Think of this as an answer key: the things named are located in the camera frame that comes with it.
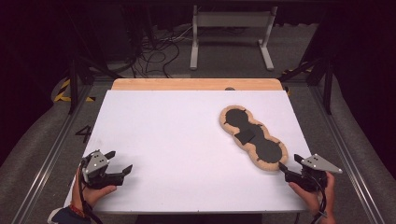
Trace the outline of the tan and black cork mat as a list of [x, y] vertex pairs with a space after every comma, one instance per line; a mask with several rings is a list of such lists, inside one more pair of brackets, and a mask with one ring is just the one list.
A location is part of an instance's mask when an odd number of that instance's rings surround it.
[[280, 163], [288, 161], [285, 144], [272, 136], [268, 128], [243, 106], [225, 107], [220, 112], [219, 123], [259, 169], [277, 171]]

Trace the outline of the white board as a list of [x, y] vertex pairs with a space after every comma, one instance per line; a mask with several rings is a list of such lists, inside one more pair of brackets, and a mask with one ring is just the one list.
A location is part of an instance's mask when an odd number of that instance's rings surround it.
[[284, 91], [108, 91], [85, 151], [114, 151], [108, 171], [132, 172], [96, 212], [294, 212], [304, 202], [280, 171], [253, 164], [220, 126], [228, 105], [241, 105], [290, 155], [310, 154]]

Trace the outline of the white metal stand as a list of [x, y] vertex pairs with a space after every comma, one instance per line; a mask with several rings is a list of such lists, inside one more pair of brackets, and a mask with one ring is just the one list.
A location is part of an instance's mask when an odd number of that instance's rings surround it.
[[219, 11], [200, 11], [198, 6], [193, 7], [192, 14], [192, 45], [191, 45], [191, 61], [190, 70], [198, 68], [198, 53], [199, 53], [199, 27], [255, 27], [263, 28], [263, 38], [258, 40], [258, 45], [262, 53], [266, 69], [273, 71], [275, 69], [272, 62], [269, 50], [267, 48], [269, 37], [272, 32], [277, 7], [271, 7], [268, 11], [254, 11], [254, 12], [219, 12]]

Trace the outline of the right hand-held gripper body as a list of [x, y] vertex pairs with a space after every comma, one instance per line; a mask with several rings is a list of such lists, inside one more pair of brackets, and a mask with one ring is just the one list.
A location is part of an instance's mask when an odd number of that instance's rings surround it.
[[319, 191], [327, 187], [327, 172], [341, 174], [343, 170], [318, 154], [304, 158], [301, 172], [295, 173], [289, 170], [285, 176], [286, 182], [296, 183], [308, 192]]

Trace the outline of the yellow and black floor tape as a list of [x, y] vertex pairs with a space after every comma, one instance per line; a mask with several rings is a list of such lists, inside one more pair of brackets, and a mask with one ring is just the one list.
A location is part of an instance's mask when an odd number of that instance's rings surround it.
[[65, 96], [66, 89], [70, 86], [70, 79], [66, 78], [64, 83], [62, 84], [61, 88], [59, 89], [58, 93], [54, 98], [54, 102], [70, 102], [71, 97]]

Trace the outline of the black metal stand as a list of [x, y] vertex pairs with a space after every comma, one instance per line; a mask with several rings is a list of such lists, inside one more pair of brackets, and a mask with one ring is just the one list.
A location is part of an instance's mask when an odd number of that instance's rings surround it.
[[91, 85], [94, 82], [94, 74], [90, 68], [98, 70], [101, 74], [104, 74], [113, 79], [120, 78], [120, 75], [115, 72], [104, 68], [102, 65], [89, 60], [82, 56], [75, 56], [69, 63], [69, 80], [70, 80], [70, 91], [71, 91], [71, 105], [69, 114], [73, 114], [77, 109], [81, 97], [78, 93], [78, 82], [81, 81], [84, 86]]
[[333, 66], [332, 62], [326, 58], [318, 58], [312, 62], [302, 63], [295, 69], [285, 70], [281, 77], [278, 78], [280, 82], [289, 80], [297, 75], [310, 69], [311, 72], [306, 78], [305, 82], [309, 86], [317, 86], [319, 82], [324, 79], [324, 90], [323, 90], [323, 106], [325, 111], [330, 115], [331, 111], [331, 97], [332, 97], [332, 76], [333, 76]]

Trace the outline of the person's right hand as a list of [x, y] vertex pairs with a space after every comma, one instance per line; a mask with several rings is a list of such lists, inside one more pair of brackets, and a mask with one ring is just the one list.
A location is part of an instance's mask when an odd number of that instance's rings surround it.
[[[326, 215], [334, 216], [334, 185], [335, 185], [335, 178], [334, 176], [327, 172], [327, 187], [325, 189], [326, 195]], [[312, 215], [316, 215], [319, 211], [319, 200], [318, 194], [314, 192], [308, 192], [299, 187], [296, 183], [289, 182], [290, 188], [305, 202], [309, 212]]]

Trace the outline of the aluminium rail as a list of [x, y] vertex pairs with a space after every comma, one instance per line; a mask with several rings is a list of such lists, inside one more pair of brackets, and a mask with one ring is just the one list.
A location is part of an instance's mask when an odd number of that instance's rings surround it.
[[75, 105], [74, 110], [66, 116], [60, 132], [51, 146], [50, 151], [46, 159], [43, 161], [38, 173], [35, 175], [33, 184], [24, 197], [24, 200], [22, 201], [18, 212], [12, 219], [11, 224], [25, 224], [28, 217], [31, 215], [32, 210], [50, 177], [53, 167], [59, 158], [61, 150], [63, 149], [66, 136], [68, 135], [78, 112], [88, 97], [91, 89], [92, 85], [82, 85], [80, 87], [80, 94], [76, 97], [78, 102]]
[[356, 191], [363, 210], [365, 211], [367, 217], [370, 220], [371, 224], [385, 224], [384, 218], [379, 212], [378, 207], [375, 204], [375, 200], [368, 189], [366, 182], [361, 175], [360, 170], [358, 169], [356, 163], [354, 162], [351, 154], [348, 151], [347, 144], [343, 139], [338, 126], [336, 125], [332, 115], [329, 115], [322, 103], [323, 98], [321, 93], [317, 87], [309, 87], [309, 90], [318, 105], [320, 113], [325, 119], [326, 125], [330, 129], [332, 134], [332, 138], [335, 141], [337, 153], [342, 161], [345, 169], [344, 172], [347, 173], [351, 184]]

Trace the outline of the person's left hand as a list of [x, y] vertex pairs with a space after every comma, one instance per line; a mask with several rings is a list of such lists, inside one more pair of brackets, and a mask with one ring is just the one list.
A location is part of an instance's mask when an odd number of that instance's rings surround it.
[[82, 200], [80, 199], [81, 195], [90, 207], [95, 207], [102, 198], [117, 190], [116, 186], [106, 186], [102, 189], [85, 188], [83, 191], [79, 191], [82, 189], [82, 186], [79, 184], [78, 178], [79, 170], [75, 174], [75, 183], [72, 188], [72, 199], [70, 203], [79, 210], [83, 210]]

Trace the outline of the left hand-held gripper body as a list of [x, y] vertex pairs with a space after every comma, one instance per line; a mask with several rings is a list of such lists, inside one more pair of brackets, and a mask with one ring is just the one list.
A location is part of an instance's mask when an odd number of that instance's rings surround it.
[[122, 173], [106, 173], [109, 160], [100, 150], [95, 150], [82, 161], [82, 180], [89, 189], [102, 189], [106, 186], [121, 186], [123, 184]]

